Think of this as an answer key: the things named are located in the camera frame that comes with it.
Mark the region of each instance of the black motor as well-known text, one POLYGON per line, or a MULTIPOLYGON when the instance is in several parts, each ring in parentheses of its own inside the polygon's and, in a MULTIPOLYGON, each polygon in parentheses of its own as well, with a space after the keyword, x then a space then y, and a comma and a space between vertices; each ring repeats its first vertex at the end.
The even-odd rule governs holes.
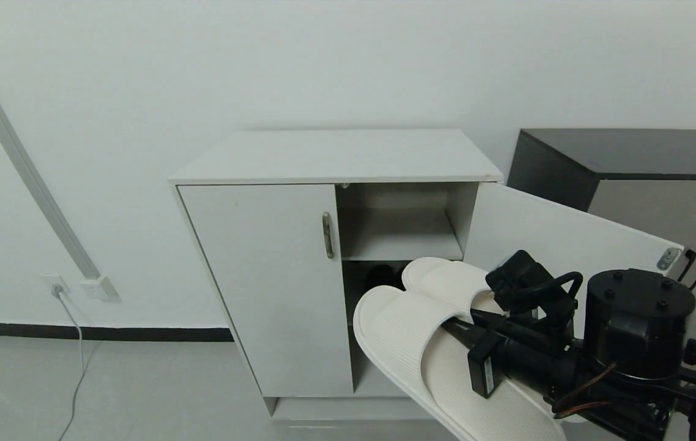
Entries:
POLYGON ((525 251, 488 274, 510 315, 471 310, 473 324, 443 324, 470 349, 473 390, 490 398, 503 377, 520 380, 543 394, 555 418, 579 413, 628 440, 660 441, 675 407, 688 409, 696 440, 696 371, 683 366, 696 366, 696 341, 684 342, 691 290, 650 271, 595 274, 578 340, 572 318, 582 280, 553 278, 525 251), (546 316, 533 318, 539 307, 546 316))

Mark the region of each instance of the slipper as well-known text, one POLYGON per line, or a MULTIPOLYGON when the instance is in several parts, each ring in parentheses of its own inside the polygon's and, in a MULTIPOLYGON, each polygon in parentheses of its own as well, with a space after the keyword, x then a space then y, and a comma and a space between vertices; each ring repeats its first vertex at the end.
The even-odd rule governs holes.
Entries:
MULTIPOLYGON (((402 273, 406 291, 422 293, 430 298, 442 301, 459 310, 457 317, 473 323, 470 309, 480 309, 502 314, 504 311, 494 301, 494 293, 488 287, 487 271, 465 262, 452 262, 439 257, 421 257, 410 262, 402 273)), ((544 401, 540 393, 522 382, 506 379, 519 393, 526 396, 544 414, 552 417, 552 405, 544 401)), ((586 419, 572 415, 564 421, 584 422, 586 419)))
POLYGON ((471 388, 468 349, 440 325, 463 312, 446 302, 393 287, 362 296, 353 315, 367 358, 462 441, 565 441, 560 424, 508 382, 490 399, 471 388))

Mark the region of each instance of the power plug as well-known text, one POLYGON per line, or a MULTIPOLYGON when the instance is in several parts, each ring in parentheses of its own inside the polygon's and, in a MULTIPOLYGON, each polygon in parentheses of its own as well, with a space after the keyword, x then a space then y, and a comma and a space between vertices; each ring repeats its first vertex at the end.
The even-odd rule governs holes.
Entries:
POLYGON ((42 280, 43 284, 45 284, 46 288, 48 288, 48 291, 46 292, 54 296, 54 298, 59 298, 59 295, 61 294, 70 293, 67 283, 65 283, 65 280, 59 274, 43 273, 40 275, 40 280, 42 280), (59 291, 59 295, 54 294, 54 287, 57 285, 62 288, 62 290, 59 291))

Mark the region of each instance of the white cabinet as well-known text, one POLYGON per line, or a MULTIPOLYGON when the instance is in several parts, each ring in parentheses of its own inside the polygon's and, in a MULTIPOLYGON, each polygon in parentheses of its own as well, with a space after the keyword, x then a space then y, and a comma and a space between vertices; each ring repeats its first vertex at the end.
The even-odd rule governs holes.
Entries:
POLYGON ((681 252, 501 181, 454 129, 238 133, 171 178, 278 419, 426 418, 351 335, 376 263, 437 256, 493 268, 527 249, 552 273, 589 278, 613 268, 666 273, 661 257, 681 252))
POLYGON ((334 185, 180 188, 265 396, 353 393, 334 185))

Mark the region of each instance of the cable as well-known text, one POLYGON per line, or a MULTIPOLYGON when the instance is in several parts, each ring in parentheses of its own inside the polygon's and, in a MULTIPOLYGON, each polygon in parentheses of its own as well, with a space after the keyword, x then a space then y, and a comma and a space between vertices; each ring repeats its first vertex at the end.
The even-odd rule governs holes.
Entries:
POLYGON ((579 396, 580 393, 583 393, 583 391, 585 391, 591 385, 594 385, 595 383, 599 382, 601 379, 603 379, 603 377, 606 376, 606 374, 610 373, 610 371, 616 367, 617 363, 612 362, 610 365, 606 366, 606 369, 604 369, 602 373, 593 377, 592 380, 589 380, 589 382, 586 382, 578 388, 575 388, 574 390, 570 391, 568 394, 563 396, 563 398, 557 400, 555 404, 552 404, 552 412, 560 413, 561 411, 567 411, 563 410, 564 405, 568 405, 572 400, 574 400, 575 397, 579 396))
POLYGON ((587 410, 587 409, 592 409, 593 407, 603 407, 603 405, 610 405, 612 404, 610 401, 594 401, 594 402, 586 402, 585 404, 580 404, 580 405, 575 405, 574 407, 561 410, 558 413, 555 413, 555 419, 556 420, 561 420, 563 418, 568 418, 572 414, 579 413, 582 410, 587 410))
POLYGON ((51 288, 51 295, 59 300, 59 303, 61 303, 62 307, 65 308, 67 316, 70 317, 70 321, 73 323, 73 326, 75 326, 76 330, 78 331, 78 353, 81 355, 81 378, 78 379, 76 390, 73 392, 73 401, 70 405, 70 421, 67 422, 65 430, 62 431, 62 435, 59 436, 57 441, 62 441, 62 439, 65 437, 65 433, 67 433, 67 430, 70 429, 70 425, 73 424, 73 419, 76 418, 76 397, 78 396, 78 389, 81 388, 81 383, 84 382, 84 375, 87 373, 87 368, 84 365, 84 333, 81 332, 81 327, 78 326, 78 323, 76 323, 76 319, 73 318, 73 315, 70 313, 70 309, 68 309, 65 302, 62 301, 62 293, 64 291, 65 290, 62 288, 62 285, 56 284, 51 288))
POLYGON ((516 291, 514 294, 517 296, 532 296, 533 294, 538 294, 546 290, 551 290, 551 288, 561 287, 564 283, 572 282, 571 288, 568 289, 569 296, 573 297, 577 295, 577 291, 585 281, 585 277, 577 271, 571 271, 571 273, 563 274, 560 277, 552 279, 548 282, 541 283, 540 285, 535 285, 534 287, 523 288, 522 290, 516 291))

